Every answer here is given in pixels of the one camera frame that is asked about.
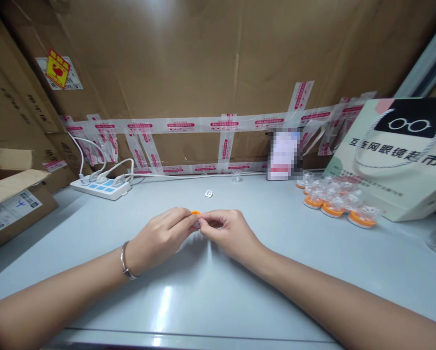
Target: bag handle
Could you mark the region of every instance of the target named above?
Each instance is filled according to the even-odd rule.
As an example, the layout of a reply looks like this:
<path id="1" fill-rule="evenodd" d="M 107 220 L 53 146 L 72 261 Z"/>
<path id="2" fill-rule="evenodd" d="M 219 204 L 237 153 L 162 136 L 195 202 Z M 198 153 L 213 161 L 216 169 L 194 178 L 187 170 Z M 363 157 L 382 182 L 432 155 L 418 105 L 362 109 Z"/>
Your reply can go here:
<path id="1" fill-rule="evenodd" d="M 385 165 L 385 166 L 376 166 L 376 165 L 369 165 L 369 164 L 362 163 L 359 160 L 359 151 L 361 149 L 361 145 L 364 143 L 367 136 L 369 136 L 370 132 L 377 126 L 377 124 L 380 122 L 380 120 L 382 120 L 382 118 L 385 117 L 388 113 L 393 112 L 393 111 L 394 111 L 394 109 L 391 108 L 391 109 L 387 110 L 385 113 L 383 113 L 382 115 L 380 115 L 377 119 L 375 119 L 374 122 L 371 124 L 371 126 L 365 132 L 363 138 L 357 143 L 356 150 L 354 152 L 354 161 L 356 163 L 358 163 L 359 165 L 362 165 L 366 168 L 376 168 L 376 169 L 397 168 L 397 167 L 400 167 L 403 165 L 408 165 L 414 161 L 417 161 L 419 158 L 421 158 L 423 155 L 425 155 L 427 152 L 429 152 L 432 147 L 434 147 L 434 145 L 436 144 L 436 134 L 431 139 L 429 144 L 417 156 L 412 157 L 412 158 L 410 158 L 402 163 L 395 164 L 395 165 Z"/>

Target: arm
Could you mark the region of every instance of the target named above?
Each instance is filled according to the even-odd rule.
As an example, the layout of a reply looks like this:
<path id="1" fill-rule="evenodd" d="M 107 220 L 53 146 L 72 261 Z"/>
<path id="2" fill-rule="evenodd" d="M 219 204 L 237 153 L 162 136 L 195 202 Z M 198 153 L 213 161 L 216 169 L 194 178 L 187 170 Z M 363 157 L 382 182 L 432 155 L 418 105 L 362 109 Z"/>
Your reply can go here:
<path id="1" fill-rule="evenodd" d="M 173 255 L 197 229 L 196 215 L 173 208 L 151 219 L 126 247 L 138 276 Z M 0 349 L 39 349 L 100 297 L 127 283 L 121 248 L 34 284 L 0 301 Z"/>
<path id="2" fill-rule="evenodd" d="M 436 349 L 436 322 L 267 249 L 240 211 L 216 210 L 200 218 L 204 236 L 279 289 L 348 349 Z"/>

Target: white power strip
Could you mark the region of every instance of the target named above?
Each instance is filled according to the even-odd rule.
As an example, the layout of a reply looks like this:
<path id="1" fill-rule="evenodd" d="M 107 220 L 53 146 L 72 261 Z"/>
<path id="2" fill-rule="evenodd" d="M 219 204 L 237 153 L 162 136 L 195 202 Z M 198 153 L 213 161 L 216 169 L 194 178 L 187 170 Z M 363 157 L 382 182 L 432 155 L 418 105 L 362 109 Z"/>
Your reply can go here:
<path id="1" fill-rule="evenodd" d="M 122 185 L 114 187 L 112 186 L 113 180 L 108 179 L 106 182 L 99 184 L 96 182 L 91 182 L 87 186 L 82 185 L 79 180 L 71 182 L 71 187 L 80 192 L 92 194 L 98 197 L 116 200 L 126 195 L 128 191 L 132 188 L 130 183 L 124 182 Z"/>

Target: white table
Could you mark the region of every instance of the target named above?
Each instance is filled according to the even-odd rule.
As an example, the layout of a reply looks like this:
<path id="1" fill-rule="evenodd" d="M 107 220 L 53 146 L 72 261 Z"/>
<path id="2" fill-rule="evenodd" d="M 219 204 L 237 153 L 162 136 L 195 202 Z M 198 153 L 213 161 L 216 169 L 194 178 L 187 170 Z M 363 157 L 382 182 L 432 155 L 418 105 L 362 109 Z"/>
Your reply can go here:
<path id="1" fill-rule="evenodd" d="M 204 197 L 206 190 L 212 198 Z M 111 202 L 66 188 L 60 207 L 0 249 L 0 299 L 122 245 L 174 206 L 240 209 L 269 248 L 436 321 L 436 217 L 371 230 L 303 205 L 294 181 L 145 180 Z M 182 349 L 340 349 L 278 291 L 199 232 L 64 330 L 56 341 Z"/>

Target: bangle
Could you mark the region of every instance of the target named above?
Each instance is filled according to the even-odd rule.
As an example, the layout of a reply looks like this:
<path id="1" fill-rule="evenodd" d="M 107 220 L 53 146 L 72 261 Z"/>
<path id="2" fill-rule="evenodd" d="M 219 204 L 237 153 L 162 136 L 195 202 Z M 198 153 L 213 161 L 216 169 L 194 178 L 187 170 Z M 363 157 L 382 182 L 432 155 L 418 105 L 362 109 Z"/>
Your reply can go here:
<path id="1" fill-rule="evenodd" d="M 127 247 L 127 243 L 129 243 L 130 241 L 127 241 L 123 244 L 122 246 L 122 250 L 121 250 L 121 262 L 122 262 L 122 268 L 123 268 L 123 274 L 126 275 L 127 277 L 129 277 L 131 280 L 135 280 L 136 278 L 138 278 L 140 275 L 138 276 L 134 276 L 130 271 L 129 268 L 126 265 L 126 247 Z"/>

